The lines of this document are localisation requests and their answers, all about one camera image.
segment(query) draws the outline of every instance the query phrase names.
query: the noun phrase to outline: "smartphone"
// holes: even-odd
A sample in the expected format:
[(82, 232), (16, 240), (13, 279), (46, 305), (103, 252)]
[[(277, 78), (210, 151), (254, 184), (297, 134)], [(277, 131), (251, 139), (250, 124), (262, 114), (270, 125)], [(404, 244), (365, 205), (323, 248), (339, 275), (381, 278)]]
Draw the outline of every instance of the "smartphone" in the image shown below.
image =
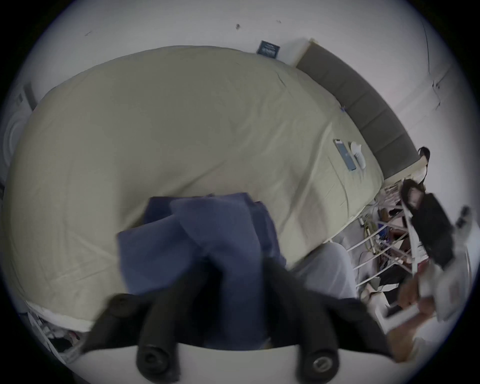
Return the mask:
[(357, 166), (353, 162), (352, 156), (350, 155), (347, 148), (345, 147), (345, 144), (343, 144), (343, 141), (338, 140), (338, 139), (334, 139), (333, 142), (335, 143), (336, 148), (338, 149), (338, 151), (342, 155), (342, 159), (343, 159), (343, 161), (345, 161), (345, 165), (347, 166), (348, 170), (350, 170), (350, 171), (356, 170)]

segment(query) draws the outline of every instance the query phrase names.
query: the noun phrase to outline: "gray headboard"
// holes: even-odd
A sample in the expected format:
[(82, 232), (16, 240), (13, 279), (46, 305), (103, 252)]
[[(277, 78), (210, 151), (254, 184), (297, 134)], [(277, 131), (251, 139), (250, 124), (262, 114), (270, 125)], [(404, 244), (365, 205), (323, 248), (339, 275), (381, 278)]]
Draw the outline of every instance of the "gray headboard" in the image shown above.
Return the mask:
[(375, 155), (385, 179), (420, 159), (407, 131), (387, 103), (337, 56), (311, 42), (297, 68), (345, 106)]

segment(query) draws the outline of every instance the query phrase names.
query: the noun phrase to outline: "white wall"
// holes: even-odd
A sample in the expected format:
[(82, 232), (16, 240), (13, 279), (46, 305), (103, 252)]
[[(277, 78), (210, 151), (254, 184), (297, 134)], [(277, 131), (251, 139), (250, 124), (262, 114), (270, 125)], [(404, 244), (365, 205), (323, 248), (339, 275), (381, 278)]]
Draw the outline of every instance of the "white wall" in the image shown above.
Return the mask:
[(420, 19), (403, 1), (83, 0), (43, 34), (19, 80), (32, 81), (41, 99), (94, 65), (171, 45), (255, 52), (266, 40), (281, 46), (279, 60), (292, 64), (311, 38), (361, 73), (392, 106), (427, 73)]
[(266, 40), (280, 45), (279, 60), (293, 64), (314, 38), (370, 82), (416, 146), (431, 149), (427, 187), (454, 219), (465, 203), (480, 211), (480, 116), (449, 50), (425, 28), (430, 73), (421, 18), (404, 1), (83, 0), (43, 34), (16, 84), (31, 82), (39, 101), (94, 65), (171, 45), (255, 52)]

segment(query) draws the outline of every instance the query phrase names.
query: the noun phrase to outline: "bed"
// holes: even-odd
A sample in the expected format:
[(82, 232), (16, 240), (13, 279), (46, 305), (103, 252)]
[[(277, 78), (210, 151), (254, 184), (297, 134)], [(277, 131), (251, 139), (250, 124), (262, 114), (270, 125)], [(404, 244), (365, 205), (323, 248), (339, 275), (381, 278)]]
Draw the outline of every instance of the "bed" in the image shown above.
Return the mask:
[[(315, 71), (327, 60), (309, 64), (321, 49), (312, 43), (297, 69), (227, 48), (159, 48), (52, 89), (7, 180), (9, 285), (54, 324), (88, 330), (106, 298), (125, 291), (116, 234), (136, 225), (151, 196), (248, 192), (268, 208), (290, 265), (337, 234), (418, 155), (405, 155), (414, 149), (405, 130), (374, 143), (391, 129), (391, 110), (373, 128), (359, 123), (362, 98), (349, 105), (333, 81), (322, 86), (328, 76)], [(371, 97), (370, 88), (358, 92)], [(334, 139), (362, 144), (365, 170), (349, 171)]]

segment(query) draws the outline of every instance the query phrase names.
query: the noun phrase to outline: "dark blue label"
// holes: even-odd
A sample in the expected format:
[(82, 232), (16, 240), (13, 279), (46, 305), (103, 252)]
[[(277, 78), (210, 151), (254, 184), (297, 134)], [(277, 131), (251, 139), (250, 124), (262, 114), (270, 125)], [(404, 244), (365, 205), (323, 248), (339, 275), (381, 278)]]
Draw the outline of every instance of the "dark blue label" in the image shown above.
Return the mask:
[(262, 41), (260, 43), (260, 47), (258, 48), (257, 53), (259, 55), (271, 57), (272, 59), (276, 59), (276, 56), (278, 55), (278, 51), (280, 50), (280, 47), (278, 45), (272, 44), (272, 43), (267, 43), (266, 41)]

